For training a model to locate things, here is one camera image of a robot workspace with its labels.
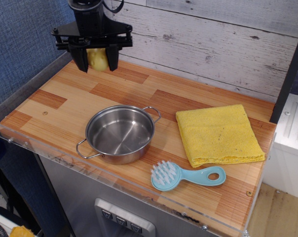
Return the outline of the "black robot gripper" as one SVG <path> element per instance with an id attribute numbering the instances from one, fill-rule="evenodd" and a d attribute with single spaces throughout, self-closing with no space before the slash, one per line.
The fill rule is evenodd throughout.
<path id="1" fill-rule="evenodd" d="M 51 34 L 59 50 L 68 50 L 78 69 L 88 72 L 86 48 L 106 48 L 111 71 L 118 67 L 119 50 L 131 47 L 132 26 L 111 20 L 104 10 L 116 14 L 123 5 L 110 9 L 105 4 L 70 4 L 75 21 L 55 27 Z"/>

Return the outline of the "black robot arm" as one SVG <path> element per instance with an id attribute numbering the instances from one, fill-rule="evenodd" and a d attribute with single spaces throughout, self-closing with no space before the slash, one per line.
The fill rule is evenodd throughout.
<path id="1" fill-rule="evenodd" d="M 89 49 L 104 49 L 109 69 L 118 67 L 119 51 L 132 47 L 132 26 L 108 18 L 104 8 L 116 14 L 121 11 L 124 1 L 116 9 L 110 9 L 102 0 L 69 0 L 75 21 L 53 28 L 58 50 L 70 53 L 78 69 L 88 72 Z"/>

